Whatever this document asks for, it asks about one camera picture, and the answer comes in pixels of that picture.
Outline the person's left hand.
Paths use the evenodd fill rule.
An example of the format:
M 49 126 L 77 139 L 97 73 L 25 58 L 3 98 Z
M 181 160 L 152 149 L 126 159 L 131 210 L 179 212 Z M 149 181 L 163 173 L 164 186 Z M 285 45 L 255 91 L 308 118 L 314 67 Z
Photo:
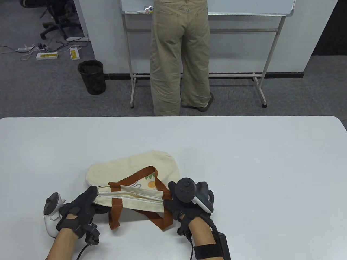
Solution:
M 62 219 L 56 225 L 57 231 L 71 229 L 78 238 L 82 238 L 85 234 L 84 226 L 92 223 L 94 215 L 108 213 L 111 207 L 94 203 L 97 191 L 96 186 L 90 186 L 74 201 L 64 204 L 59 209 Z

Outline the person's right hand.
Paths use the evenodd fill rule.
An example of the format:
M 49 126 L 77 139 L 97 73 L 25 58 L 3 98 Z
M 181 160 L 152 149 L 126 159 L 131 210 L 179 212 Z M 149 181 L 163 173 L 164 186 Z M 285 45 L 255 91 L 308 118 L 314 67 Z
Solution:
M 178 235 L 192 238 L 192 231 L 189 228 L 189 224 L 195 218 L 202 218 L 211 228 L 213 233 L 217 233 L 218 230 L 210 219 L 210 214 L 205 212 L 200 206 L 192 202 L 184 203 L 180 201 L 175 193 L 176 183 L 171 181 L 168 183 L 168 189 L 172 195 L 172 199 L 163 200 L 164 208 L 169 210 L 173 215 L 173 219 L 181 223 L 181 226 L 177 230 Z

